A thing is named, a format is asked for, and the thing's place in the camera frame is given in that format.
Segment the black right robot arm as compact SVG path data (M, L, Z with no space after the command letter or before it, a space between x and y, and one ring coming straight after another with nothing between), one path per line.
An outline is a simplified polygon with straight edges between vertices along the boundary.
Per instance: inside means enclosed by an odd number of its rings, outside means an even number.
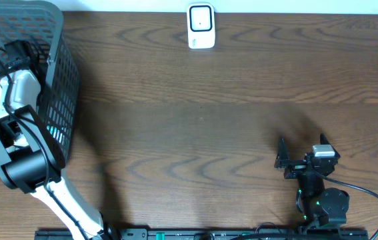
M324 134L320 144L312 146L301 160L291 160L287 145L279 140L274 167L284 170L284 178L296 179L299 190L296 206L305 216L298 232L336 231L347 222L349 195L337 188L326 188L324 178L334 172L340 154L332 147Z

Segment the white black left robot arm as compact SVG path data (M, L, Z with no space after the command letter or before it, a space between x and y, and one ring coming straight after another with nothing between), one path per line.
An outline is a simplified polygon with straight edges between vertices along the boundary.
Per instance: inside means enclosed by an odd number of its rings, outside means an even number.
M0 72L0 179L43 202L73 239L118 239L65 173L77 75L44 80L28 68Z

